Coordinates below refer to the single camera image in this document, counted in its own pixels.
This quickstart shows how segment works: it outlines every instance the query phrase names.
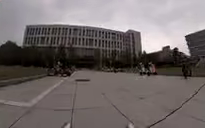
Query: white line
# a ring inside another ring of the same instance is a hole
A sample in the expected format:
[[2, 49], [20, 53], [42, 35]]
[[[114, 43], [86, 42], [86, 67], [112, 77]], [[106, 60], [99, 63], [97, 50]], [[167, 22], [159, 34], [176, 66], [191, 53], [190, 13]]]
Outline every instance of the white line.
[[19, 106], [19, 107], [30, 107], [29, 103], [26, 102], [16, 102], [16, 101], [7, 101], [7, 100], [1, 100], [1, 104], [7, 104], [7, 105], [12, 105], [12, 106]]
[[55, 88], [57, 88], [59, 85], [61, 85], [62, 82], [64, 82], [65, 79], [61, 80], [60, 82], [58, 82], [57, 84], [55, 84], [54, 86], [50, 87], [48, 90], [46, 90], [45, 92], [41, 93], [40, 95], [38, 95], [36, 98], [34, 98], [33, 100], [31, 100], [29, 102], [29, 104], [31, 104], [31, 106], [35, 105], [36, 103], [38, 103], [41, 99], [43, 99], [48, 93], [50, 93], [52, 90], [54, 90]]
[[64, 128], [71, 128], [70, 123], [66, 124], [66, 125], [64, 126]]
[[53, 85], [40, 95], [38, 95], [36, 98], [31, 100], [30, 102], [16, 102], [16, 101], [8, 101], [8, 100], [1, 100], [1, 104], [6, 104], [6, 105], [12, 105], [12, 106], [18, 106], [18, 107], [32, 107], [33, 105], [37, 104], [40, 100], [42, 100], [47, 94], [49, 94], [52, 90], [57, 88], [59, 85], [61, 85], [62, 82], [64, 82], [65, 79], [62, 79], [59, 81], [57, 84]]
[[127, 128], [135, 128], [134, 125], [132, 123], [129, 123]]

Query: building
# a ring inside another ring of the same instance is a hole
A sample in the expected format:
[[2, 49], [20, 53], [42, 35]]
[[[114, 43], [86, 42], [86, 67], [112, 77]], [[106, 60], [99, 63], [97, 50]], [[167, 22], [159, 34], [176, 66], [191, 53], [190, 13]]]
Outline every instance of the building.
[[178, 64], [182, 64], [189, 59], [189, 56], [179, 51], [176, 47], [171, 49], [170, 46], [164, 46], [160, 51], [149, 53], [147, 58], [148, 61], [151, 61], [157, 65], [163, 65], [174, 64], [174, 61], [177, 61]]
[[162, 50], [147, 55], [148, 60], [155, 64], [168, 64], [173, 62], [173, 50], [165, 46]]
[[205, 30], [185, 36], [192, 57], [199, 57], [205, 62]]
[[141, 52], [141, 34], [104, 28], [73, 25], [28, 25], [24, 33], [24, 47], [37, 46], [72, 48], [80, 58], [112, 58], [121, 60]]

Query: paved plaza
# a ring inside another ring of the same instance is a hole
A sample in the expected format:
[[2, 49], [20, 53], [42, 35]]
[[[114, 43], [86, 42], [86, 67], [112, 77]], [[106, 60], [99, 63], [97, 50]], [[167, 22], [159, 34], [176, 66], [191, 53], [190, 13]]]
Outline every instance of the paved plaza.
[[0, 88], [0, 128], [205, 128], [205, 78], [77, 71]]

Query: grass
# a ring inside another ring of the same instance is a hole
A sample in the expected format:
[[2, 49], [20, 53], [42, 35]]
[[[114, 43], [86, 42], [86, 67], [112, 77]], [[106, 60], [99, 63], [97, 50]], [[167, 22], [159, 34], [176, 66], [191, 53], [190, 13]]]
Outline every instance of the grass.
[[0, 66], [0, 80], [28, 77], [44, 74], [45, 69], [21, 66]]

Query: sky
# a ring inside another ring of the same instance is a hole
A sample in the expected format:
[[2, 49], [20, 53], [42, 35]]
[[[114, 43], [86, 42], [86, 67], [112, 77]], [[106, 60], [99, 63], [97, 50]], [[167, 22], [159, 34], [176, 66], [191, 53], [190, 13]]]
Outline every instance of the sky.
[[205, 29], [205, 0], [0, 0], [0, 45], [22, 45], [26, 25], [70, 24], [141, 32], [147, 53], [188, 54], [185, 35]]

